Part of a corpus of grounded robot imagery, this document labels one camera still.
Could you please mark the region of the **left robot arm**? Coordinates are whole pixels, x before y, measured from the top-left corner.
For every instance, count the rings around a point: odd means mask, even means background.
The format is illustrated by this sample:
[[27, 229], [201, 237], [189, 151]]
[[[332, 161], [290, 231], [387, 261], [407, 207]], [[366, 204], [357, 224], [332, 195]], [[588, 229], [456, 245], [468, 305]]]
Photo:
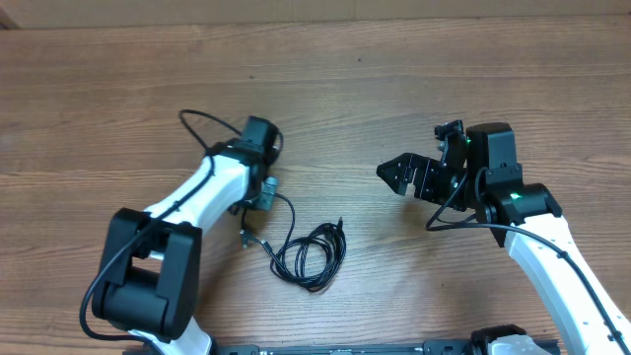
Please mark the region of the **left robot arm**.
[[137, 341], [144, 354], [210, 354], [213, 340], [197, 324], [203, 237], [232, 207], [270, 210], [277, 180], [269, 168], [283, 138], [267, 119], [251, 116], [235, 138], [204, 144], [198, 170], [172, 194], [142, 211], [112, 217], [99, 273], [80, 306], [119, 329], [117, 341]]

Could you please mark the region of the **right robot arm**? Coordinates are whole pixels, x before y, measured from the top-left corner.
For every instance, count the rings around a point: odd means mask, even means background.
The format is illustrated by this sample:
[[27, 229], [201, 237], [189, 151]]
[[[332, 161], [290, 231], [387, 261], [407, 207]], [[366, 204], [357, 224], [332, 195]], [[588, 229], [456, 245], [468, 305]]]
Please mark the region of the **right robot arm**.
[[563, 210], [541, 183], [526, 184], [505, 122], [434, 130], [442, 156], [403, 153], [376, 174], [395, 193], [438, 205], [429, 232], [488, 229], [524, 271], [571, 354], [627, 354], [630, 322], [581, 255]]

